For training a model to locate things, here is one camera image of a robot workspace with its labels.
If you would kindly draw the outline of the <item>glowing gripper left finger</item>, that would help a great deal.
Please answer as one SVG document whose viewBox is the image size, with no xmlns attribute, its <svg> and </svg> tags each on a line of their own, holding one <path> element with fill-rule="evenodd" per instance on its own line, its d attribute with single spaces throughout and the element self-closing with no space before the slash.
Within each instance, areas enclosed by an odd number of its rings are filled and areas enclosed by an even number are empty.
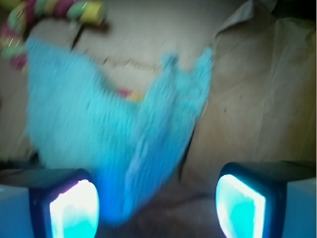
<svg viewBox="0 0 317 238">
<path fill-rule="evenodd" d="M 2 238 L 93 238 L 99 195 L 84 169 L 0 172 Z"/>
</svg>

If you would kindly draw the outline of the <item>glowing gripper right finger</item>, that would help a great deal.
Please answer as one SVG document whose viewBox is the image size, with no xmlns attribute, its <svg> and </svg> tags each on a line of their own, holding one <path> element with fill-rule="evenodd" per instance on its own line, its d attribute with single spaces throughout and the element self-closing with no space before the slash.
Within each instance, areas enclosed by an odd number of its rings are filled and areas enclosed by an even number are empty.
<svg viewBox="0 0 317 238">
<path fill-rule="evenodd" d="M 317 165 L 227 163 L 216 184 L 215 207 L 227 238 L 315 238 Z"/>
</svg>

